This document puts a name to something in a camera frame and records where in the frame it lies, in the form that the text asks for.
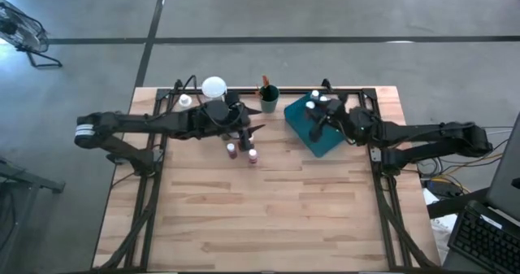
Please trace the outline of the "dark computer screen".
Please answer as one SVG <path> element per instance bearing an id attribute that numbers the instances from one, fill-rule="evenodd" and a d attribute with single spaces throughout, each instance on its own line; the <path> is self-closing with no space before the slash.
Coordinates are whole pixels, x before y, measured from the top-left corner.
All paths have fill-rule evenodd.
<path id="1" fill-rule="evenodd" d="M 520 221 L 520 112 L 487 192 L 487 201 Z"/>

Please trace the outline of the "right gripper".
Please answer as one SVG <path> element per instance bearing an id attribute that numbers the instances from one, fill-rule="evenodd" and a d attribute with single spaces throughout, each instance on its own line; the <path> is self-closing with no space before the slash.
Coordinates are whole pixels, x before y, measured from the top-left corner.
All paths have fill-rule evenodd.
<path id="1" fill-rule="evenodd" d="M 330 98 L 323 101 L 323 105 L 331 126 L 340 130 L 353 130 L 353 122 L 346 108 L 347 98 Z M 309 131 L 309 138 L 312 142 L 318 142 L 323 134 L 323 126 L 327 123 L 326 119 L 318 120 Z"/>

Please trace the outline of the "blue plastic bin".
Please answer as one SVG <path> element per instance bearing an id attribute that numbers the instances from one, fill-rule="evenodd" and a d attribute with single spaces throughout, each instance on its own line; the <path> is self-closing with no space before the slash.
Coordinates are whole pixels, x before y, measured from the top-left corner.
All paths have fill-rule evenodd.
<path id="1" fill-rule="evenodd" d="M 314 101 L 310 98 L 310 91 L 302 98 L 297 99 L 291 105 L 285 107 L 284 117 L 288 125 L 295 131 L 303 143 L 310 149 L 313 155 L 317 158 L 322 158 L 327 152 L 333 150 L 341 142 L 345 141 L 345 135 L 338 129 L 327 123 L 323 126 L 323 134 L 318 142 L 312 142 L 309 138 L 309 131 L 312 126 L 320 120 L 320 115 L 317 119 L 313 118 L 306 108 L 306 102 Z M 311 112 L 318 112 L 318 108 L 310 110 Z"/>

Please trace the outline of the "green plastic cup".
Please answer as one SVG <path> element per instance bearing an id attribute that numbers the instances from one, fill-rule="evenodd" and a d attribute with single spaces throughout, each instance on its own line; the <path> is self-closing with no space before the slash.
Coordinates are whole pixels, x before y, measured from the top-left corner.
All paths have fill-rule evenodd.
<path id="1" fill-rule="evenodd" d="M 265 85 L 260 89 L 260 105 L 263 113 L 273 113 L 276 109 L 279 89 L 274 85 Z"/>

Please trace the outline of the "white crumpled paper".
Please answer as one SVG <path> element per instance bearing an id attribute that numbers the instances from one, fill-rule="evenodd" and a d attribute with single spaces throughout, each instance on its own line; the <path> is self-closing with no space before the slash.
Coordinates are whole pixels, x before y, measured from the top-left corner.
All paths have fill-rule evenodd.
<path id="1" fill-rule="evenodd" d="M 439 201 L 439 199 L 428 189 L 423 189 L 422 193 L 427 205 L 431 205 Z M 448 241 L 455 226 L 456 220 L 457 214 L 445 215 L 431 219 L 431 226 L 438 247 L 448 246 Z"/>

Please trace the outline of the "black power adapter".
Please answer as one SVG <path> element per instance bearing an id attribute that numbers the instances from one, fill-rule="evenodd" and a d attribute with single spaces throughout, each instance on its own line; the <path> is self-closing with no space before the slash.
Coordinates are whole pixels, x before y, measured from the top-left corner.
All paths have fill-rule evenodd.
<path id="1" fill-rule="evenodd" d="M 445 179 L 432 179 L 428 182 L 427 188 L 437 198 L 455 198 L 465 194 L 458 184 Z"/>

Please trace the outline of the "black keyboard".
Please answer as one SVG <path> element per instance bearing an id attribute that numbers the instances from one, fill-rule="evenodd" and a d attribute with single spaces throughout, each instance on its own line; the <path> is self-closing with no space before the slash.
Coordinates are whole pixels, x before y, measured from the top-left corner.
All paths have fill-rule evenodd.
<path id="1" fill-rule="evenodd" d="M 520 274 L 520 226 L 479 202 L 458 213 L 448 247 L 492 274 Z"/>

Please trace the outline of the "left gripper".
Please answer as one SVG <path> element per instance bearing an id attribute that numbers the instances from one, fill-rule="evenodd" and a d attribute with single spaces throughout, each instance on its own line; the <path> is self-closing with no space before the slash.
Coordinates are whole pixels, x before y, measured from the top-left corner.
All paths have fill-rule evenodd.
<path id="1" fill-rule="evenodd" d="M 225 102 L 216 102 L 214 104 L 214 121 L 217 126 L 216 136 L 229 134 L 235 132 L 238 128 L 243 127 L 243 116 L 245 113 L 249 115 L 258 115 L 262 111 L 255 110 L 247 107 L 243 102 L 235 103 L 229 106 Z M 246 129 L 248 133 L 254 133 L 255 131 L 263 128 L 264 124 L 251 126 Z"/>

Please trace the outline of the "black metal stand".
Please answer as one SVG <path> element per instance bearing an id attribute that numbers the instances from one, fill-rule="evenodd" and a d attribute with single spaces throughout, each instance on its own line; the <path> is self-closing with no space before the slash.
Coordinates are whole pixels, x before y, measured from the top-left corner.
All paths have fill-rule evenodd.
<path id="1" fill-rule="evenodd" d="M 0 274 L 7 273 L 39 191 L 60 194 L 64 187 L 63 181 L 38 176 L 0 156 Z"/>

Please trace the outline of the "black aluminium table frame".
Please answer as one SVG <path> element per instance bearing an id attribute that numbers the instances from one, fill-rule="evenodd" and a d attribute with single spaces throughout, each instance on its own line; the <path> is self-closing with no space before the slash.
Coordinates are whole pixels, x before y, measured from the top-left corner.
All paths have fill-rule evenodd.
<path id="1" fill-rule="evenodd" d="M 285 87 L 256 115 L 258 161 L 231 158 L 221 139 L 128 133 L 158 152 L 162 173 L 116 168 L 95 272 L 385 271 L 413 258 L 381 220 L 368 149 L 342 144 L 316 158 L 284 120 L 306 92 Z"/>

